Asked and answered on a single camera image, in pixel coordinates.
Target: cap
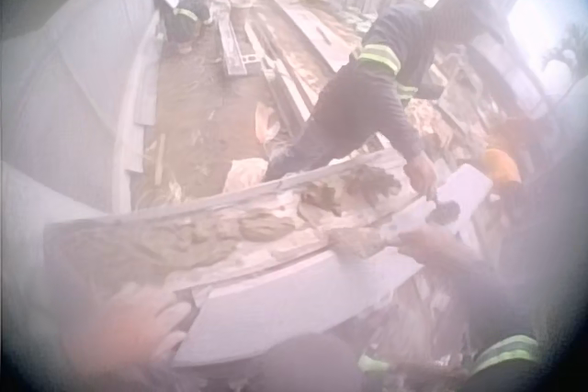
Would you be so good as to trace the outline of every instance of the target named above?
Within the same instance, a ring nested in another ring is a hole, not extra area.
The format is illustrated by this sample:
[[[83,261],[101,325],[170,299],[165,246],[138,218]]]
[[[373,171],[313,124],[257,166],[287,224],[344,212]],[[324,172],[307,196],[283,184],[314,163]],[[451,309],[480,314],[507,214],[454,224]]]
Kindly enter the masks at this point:
[[[498,12],[491,0],[453,0],[466,7],[480,22],[480,24],[499,43],[504,43],[503,25]]]

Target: dirt floor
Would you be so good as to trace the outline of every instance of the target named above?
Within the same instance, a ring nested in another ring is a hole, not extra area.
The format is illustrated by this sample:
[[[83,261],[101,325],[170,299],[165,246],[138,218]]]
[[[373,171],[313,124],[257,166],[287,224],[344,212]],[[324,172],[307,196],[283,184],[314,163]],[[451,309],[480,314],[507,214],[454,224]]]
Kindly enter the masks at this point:
[[[164,47],[156,125],[145,133],[144,173],[132,182],[133,209],[220,193],[232,160],[265,156],[255,137],[255,108],[270,99],[263,76],[226,79],[221,42],[208,29],[188,55]],[[163,179],[155,185],[160,138]]]

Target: hand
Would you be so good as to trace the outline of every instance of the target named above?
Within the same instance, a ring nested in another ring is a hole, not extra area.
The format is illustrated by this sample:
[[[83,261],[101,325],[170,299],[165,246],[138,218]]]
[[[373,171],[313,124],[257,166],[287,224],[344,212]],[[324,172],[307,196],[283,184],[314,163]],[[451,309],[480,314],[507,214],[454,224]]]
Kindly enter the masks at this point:
[[[399,239],[399,252],[425,266],[455,268],[480,259],[470,247],[442,227],[426,225],[401,233]]]
[[[404,172],[411,180],[411,186],[416,192],[426,196],[427,199],[435,196],[437,174],[433,163],[424,151],[406,163]]]
[[[130,285],[112,297],[93,323],[64,339],[79,374],[91,375],[163,358],[186,333],[173,329],[191,306],[154,287]]]

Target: dark work jacket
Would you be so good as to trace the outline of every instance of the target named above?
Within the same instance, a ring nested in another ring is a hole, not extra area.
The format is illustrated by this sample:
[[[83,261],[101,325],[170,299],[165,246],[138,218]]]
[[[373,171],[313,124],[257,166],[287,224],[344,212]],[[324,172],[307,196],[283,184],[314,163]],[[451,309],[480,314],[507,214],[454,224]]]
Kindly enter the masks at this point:
[[[434,42],[429,11],[411,5],[390,7],[374,22],[362,46],[386,45],[400,62],[400,70],[395,73],[382,63],[356,60],[352,55],[321,92],[314,119],[346,147],[357,148],[380,132],[411,159],[423,146],[399,95],[407,86],[421,85],[433,62]]]

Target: tree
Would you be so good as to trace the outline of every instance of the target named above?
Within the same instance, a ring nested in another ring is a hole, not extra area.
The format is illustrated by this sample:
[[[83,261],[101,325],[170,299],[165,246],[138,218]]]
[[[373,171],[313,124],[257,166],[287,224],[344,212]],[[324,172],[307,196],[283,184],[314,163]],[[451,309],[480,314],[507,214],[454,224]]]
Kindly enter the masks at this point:
[[[561,96],[559,104],[581,79],[588,76],[588,26],[578,23],[569,25],[560,44],[545,54],[544,66],[553,60],[564,62],[571,72],[571,85]]]

